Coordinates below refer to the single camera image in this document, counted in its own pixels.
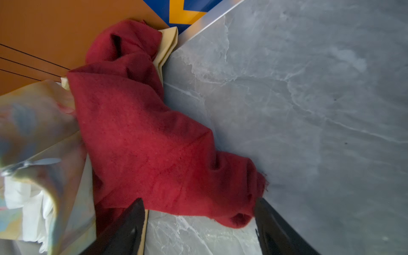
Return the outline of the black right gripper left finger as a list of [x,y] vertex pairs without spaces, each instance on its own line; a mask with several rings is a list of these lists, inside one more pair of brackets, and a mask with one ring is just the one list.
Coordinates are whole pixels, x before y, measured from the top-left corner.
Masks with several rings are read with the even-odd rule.
[[81,255],[136,255],[138,253],[145,210],[137,199]]

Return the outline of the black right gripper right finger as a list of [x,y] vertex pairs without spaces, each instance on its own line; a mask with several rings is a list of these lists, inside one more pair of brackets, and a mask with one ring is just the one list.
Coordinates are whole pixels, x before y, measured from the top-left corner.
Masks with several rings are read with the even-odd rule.
[[255,220],[263,255],[320,255],[264,198],[256,201]]

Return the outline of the red fuzzy cloth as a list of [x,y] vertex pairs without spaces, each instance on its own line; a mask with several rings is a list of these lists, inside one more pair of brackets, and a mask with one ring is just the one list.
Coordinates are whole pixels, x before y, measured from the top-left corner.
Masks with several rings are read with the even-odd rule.
[[139,198],[147,210],[243,228],[266,180],[250,159],[217,151],[211,129],[165,105],[153,63],[161,39],[121,21],[67,75],[93,168],[97,232]]

